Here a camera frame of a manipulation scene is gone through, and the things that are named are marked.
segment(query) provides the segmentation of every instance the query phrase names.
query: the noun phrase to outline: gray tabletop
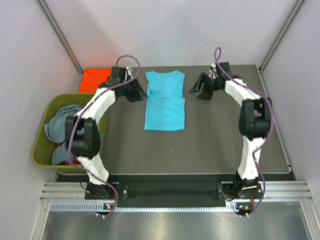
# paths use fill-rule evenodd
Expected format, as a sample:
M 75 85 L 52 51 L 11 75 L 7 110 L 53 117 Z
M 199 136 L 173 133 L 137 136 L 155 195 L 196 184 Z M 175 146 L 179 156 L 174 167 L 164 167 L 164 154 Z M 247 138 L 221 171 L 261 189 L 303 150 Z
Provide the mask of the gray tabletop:
M 243 138 L 238 129 L 240 106 L 224 91 L 212 100 L 189 94 L 208 66 L 142 67 L 139 82 L 147 92 L 146 72 L 185 73 L 185 130 L 145 131 L 146 100 L 129 103 L 123 97 L 108 109 L 109 122 L 102 161 L 111 174 L 227 174 L 238 169 Z M 247 85 L 263 91 L 255 65 L 232 65 Z M 276 131 L 262 149 L 263 173 L 288 173 Z

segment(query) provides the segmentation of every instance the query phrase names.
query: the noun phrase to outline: green laundry basket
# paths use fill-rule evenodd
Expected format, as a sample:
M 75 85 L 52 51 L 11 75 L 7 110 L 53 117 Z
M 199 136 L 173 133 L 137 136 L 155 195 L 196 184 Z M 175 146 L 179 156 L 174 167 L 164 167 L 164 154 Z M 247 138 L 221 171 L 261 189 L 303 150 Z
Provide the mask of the green laundry basket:
M 94 94 L 92 93 L 68 93 L 59 95 L 50 102 L 33 147 L 32 157 L 35 164 L 42 168 L 55 169 L 63 174 L 79 174 L 85 172 L 84 170 L 71 165 L 51 165 L 52 154 L 58 146 L 47 138 L 45 124 L 50 122 L 60 108 L 70 104 L 85 106 L 93 96 Z M 105 113 L 97 126 L 101 138 L 100 154 L 103 152 L 103 146 L 106 139 L 107 123 L 108 116 Z

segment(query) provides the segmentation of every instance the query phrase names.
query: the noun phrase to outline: metal post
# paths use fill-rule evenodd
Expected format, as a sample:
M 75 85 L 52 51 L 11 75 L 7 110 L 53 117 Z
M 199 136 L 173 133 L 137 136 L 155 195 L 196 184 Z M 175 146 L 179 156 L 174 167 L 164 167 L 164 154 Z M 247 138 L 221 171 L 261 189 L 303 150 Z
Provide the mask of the metal post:
M 264 60 L 262 61 L 261 66 L 259 67 L 260 71 L 263 72 L 271 57 L 274 55 L 276 49 L 278 48 L 280 42 L 282 41 L 282 39 L 284 38 L 287 30 L 289 29 L 289 27 L 291 26 L 291 24 L 293 23 L 295 17 L 297 16 L 299 10 L 302 8 L 303 4 L 305 3 L 306 0 L 297 0 L 292 8 L 292 10 L 289 13 L 288 18 L 285 20 L 280 32 L 278 33 L 278 35 L 276 36 L 271 48 L 269 49 L 268 53 L 266 54 Z
M 50 11 L 50 8 L 48 7 L 45 0 L 36 0 L 43 11 L 44 15 L 46 16 L 47 20 L 49 21 L 51 27 L 53 28 L 53 31 L 57 35 L 58 39 L 60 40 L 63 48 L 65 49 L 66 53 L 69 55 L 71 61 L 73 62 L 74 67 L 79 72 L 79 74 L 82 74 L 84 71 L 81 68 L 74 52 L 72 51 L 65 35 L 61 31 L 55 17 L 53 16 L 52 12 Z

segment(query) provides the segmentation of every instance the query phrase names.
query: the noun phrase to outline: white wall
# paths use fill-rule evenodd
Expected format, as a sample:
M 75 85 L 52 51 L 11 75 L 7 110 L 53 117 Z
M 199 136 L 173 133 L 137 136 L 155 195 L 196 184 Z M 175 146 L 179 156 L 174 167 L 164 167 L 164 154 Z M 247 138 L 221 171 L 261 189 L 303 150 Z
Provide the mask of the white wall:
M 46 0 L 84 67 L 260 65 L 296 0 Z
M 307 0 L 264 74 L 298 177 L 320 211 L 320 1 Z
M 0 3 L 0 239 L 25 240 L 54 172 L 31 149 L 49 101 L 75 92 L 79 76 L 35 0 Z

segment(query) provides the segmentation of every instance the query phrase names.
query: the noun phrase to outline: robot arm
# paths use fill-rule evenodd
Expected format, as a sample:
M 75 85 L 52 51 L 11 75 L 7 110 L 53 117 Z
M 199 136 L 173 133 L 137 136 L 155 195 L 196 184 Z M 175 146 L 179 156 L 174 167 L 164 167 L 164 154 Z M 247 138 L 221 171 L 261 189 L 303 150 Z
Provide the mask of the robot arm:
M 100 119 L 107 109 L 121 96 L 125 96 L 130 102 L 141 101 L 147 97 L 137 79 L 114 90 L 105 92 L 108 88 L 129 81 L 131 78 L 132 74 L 129 67 L 112 67 L 111 77 L 108 82 L 104 82 L 99 86 L 93 98 L 87 103 L 86 107 L 90 106 L 82 114 L 77 125 L 71 152 L 77 156 L 78 161 L 88 170 L 89 181 L 94 185 L 104 185 L 109 178 L 109 172 L 104 167 L 100 157 L 101 139 L 97 127 Z M 86 107 L 75 116 L 68 116 L 65 120 L 65 142 L 67 149 L 75 122 Z
M 234 187 L 236 191 L 256 189 L 258 186 L 258 171 L 253 159 L 253 151 L 264 142 L 270 129 L 270 111 L 265 100 L 251 90 L 242 87 L 246 84 L 238 75 L 232 75 L 228 62 L 220 63 L 222 68 L 240 85 L 230 80 L 213 63 L 209 74 L 201 73 L 199 80 L 190 93 L 202 90 L 198 99 L 212 99 L 214 91 L 224 90 L 241 106 L 239 131 L 243 137 L 243 148 L 240 166 L 236 172 Z M 255 153 L 256 163 L 259 163 L 260 150 Z

